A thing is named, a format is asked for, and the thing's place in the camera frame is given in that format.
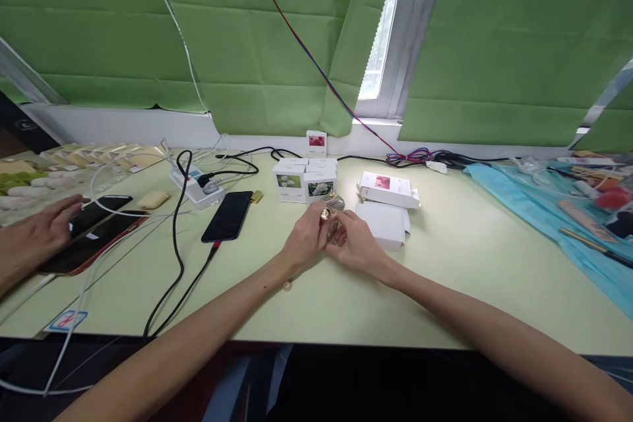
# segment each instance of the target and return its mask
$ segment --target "flower picture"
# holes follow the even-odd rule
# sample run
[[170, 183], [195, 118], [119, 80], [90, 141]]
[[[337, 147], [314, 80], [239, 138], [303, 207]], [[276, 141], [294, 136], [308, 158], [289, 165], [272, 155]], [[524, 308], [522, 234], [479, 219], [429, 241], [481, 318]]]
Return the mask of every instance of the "flower picture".
[[376, 188], [389, 189], [391, 178], [382, 175], [376, 176]]
[[333, 181], [326, 181], [324, 183], [308, 183], [308, 193], [310, 196], [325, 196], [333, 189]]
[[283, 188], [301, 188], [301, 177], [298, 175], [277, 175], [277, 185]]
[[325, 146], [325, 137], [320, 135], [309, 135], [310, 146]]

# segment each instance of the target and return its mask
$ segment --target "perfume bottle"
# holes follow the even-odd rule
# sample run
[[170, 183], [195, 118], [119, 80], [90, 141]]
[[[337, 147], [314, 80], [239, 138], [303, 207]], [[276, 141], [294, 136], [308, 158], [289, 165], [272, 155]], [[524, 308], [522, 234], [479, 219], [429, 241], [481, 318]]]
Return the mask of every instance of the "perfume bottle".
[[[321, 219], [323, 220], [330, 219], [333, 214], [345, 209], [345, 201], [341, 196], [337, 195], [334, 190], [322, 197], [321, 201], [325, 202], [325, 209], [321, 213]], [[330, 227], [328, 229], [328, 240], [331, 241], [332, 244], [335, 244], [333, 236], [339, 226], [339, 221], [332, 220], [330, 223]]]

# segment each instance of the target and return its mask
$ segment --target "pen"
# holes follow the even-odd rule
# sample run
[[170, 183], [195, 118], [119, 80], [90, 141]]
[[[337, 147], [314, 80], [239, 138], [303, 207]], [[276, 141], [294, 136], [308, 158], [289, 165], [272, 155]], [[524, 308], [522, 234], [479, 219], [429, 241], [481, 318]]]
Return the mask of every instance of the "pen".
[[615, 252], [612, 252], [612, 251], [608, 250], [606, 247], [602, 247], [600, 244], [596, 244], [595, 242], [590, 241], [589, 239], [586, 239], [586, 238], [582, 237], [581, 235], [578, 235], [578, 234], [576, 234], [574, 232], [571, 232], [569, 229], [564, 229], [562, 227], [560, 229], [560, 232], [562, 232], [563, 234], [565, 234], [565, 235], [567, 235], [569, 237], [573, 237], [574, 239], [579, 240], [585, 246], [591, 247], [592, 249], [595, 249], [596, 251], [598, 251], [599, 253], [604, 254], [605, 256], [609, 257], [610, 259], [613, 259], [616, 262], [619, 262], [622, 265], [625, 265], [625, 266], [629, 267], [630, 269], [633, 269], [633, 261], [628, 260], [626, 257], [622, 257], [622, 256], [616, 254]]

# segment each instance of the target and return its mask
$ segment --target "green curtain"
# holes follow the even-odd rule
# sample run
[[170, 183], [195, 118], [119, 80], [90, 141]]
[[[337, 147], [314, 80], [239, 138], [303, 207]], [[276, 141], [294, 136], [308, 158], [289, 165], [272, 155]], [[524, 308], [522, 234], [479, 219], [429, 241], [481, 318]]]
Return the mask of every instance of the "green curtain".
[[633, 56], [633, 0], [437, 0], [400, 140], [566, 146]]
[[[354, 107], [384, 0], [277, 0]], [[271, 0], [170, 0], [220, 132], [349, 133]], [[201, 112], [162, 0], [0, 0], [2, 36], [73, 105]]]
[[633, 82], [615, 96], [574, 148], [608, 153], [633, 150]]
[[[384, 0], [277, 0], [354, 108]], [[170, 0], [219, 131], [349, 133], [351, 117], [272, 0]]]
[[28, 99], [24, 97], [24, 94], [4, 76], [0, 76], [0, 91], [4, 92], [5, 95], [16, 104], [28, 101]]
[[0, 0], [0, 36], [71, 104], [197, 102], [162, 0]]

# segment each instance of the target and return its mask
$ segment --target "red and blue wire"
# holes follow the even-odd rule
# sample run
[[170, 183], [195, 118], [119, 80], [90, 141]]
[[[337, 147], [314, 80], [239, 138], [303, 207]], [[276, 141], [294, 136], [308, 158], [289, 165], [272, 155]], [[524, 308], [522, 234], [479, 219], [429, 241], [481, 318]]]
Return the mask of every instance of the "red and blue wire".
[[440, 152], [442, 150], [437, 150], [435, 152], [430, 152], [427, 148], [418, 148], [417, 150], [415, 150], [414, 152], [408, 154], [408, 155], [403, 155], [401, 153], [399, 153], [395, 148], [393, 148], [391, 145], [389, 145], [389, 143], [387, 143], [385, 140], [382, 139], [382, 137], [380, 135], [378, 135], [376, 132], [374, 132], [372, 129], [370, 129], [368, 126], [366, 126], [366, 124], [364, 124], [364, 122], [362, 120], [360, 120], [358, 118], [358, 116], [356, 116], [356, 114], [354, 114], [353, 110], [351, 110], [347, 104], [345, 103], [345, 101], [343, 100], [343, 98], [340, 96], [340, 94], [338, 93], [338, 91], [336, 90], [336, 88], [332, 85], [332, 83], [330, 82], [330, 79], [327, 77], [327, 75], [323, 72], [323, 70], [321, 69], [321, 66], [318, 65], [318, 63], [315, 61], [315, 58], [310, 54], [310, 51], [308, 50], [308, 48], [306, 47], [305, 44], [303, 44], [303, 42], [301, 41], [301, 38], [299, 37], [299, 35], [297, 35], [297, 33], [295, 32], [295, 30], [292, 28], [292, 26], [290, 26], [290, 23], [288, 22], [288, 19], [286, 18], [286, 16], [284, 15], [284, 12], [282, 11], [282, 9], [279, 7], [279, 4], [277, 3], [277, 0], [272, 0], [272, 2], [275, 4], [275, 7], [277, 8], [277, 11], [279, 12], [279, 14], [282, 16], [282, 18], [284, 19], [284, 22], [286, 22], [286, 25], [288, 26], [288, 28], [290, 29], [292, 35], [295, 37], [295, 39], [297, 40], [297, 42], [299, 43], [299, 45], [301, 45], [301, 47], [303, 48], [303, 51], [305, 51], [305, 53], [308, 55], [308, 57], [310, 58], [310, 60], [315, 64], [316, 68], [318, 69], [318, 71], [321, 73], [321, 76], [323, 76], [323, 79], [325, 80], [325, 82], [327, 82], [330, 90], [332, 91], [332, 93], [339, 99], [339, 101], [341, 101], [341, 104], [343, 104], [343, 107], [345, 107], [346, 111], [349, 112], [349, 114], [356, 120], [358, 120], [358, 122], [360, 122], [360, 124], [362, 124], [362, 126], [364, 128], [366, 128], [368, 131], [370, 131], [371, 133], [373, 133], [376, 137], [378, 137], [378, 139], [384, 143], [385, 145], [387, 145], [387, 147], [389, 147], [391, 150], [393, 150], [394, 153], [390, 153], [387, 155], [387, 162], [389, 163], [397, 163], [397, 162], [402, 162], [402, 161], [409, 161], [409, 162], [416, 162], [416, 163], [421, 163], [421, 162], [426, 162], [428, 160], [432, 160], [433, 159], [433, 154], [436, 154], [437, 152]]

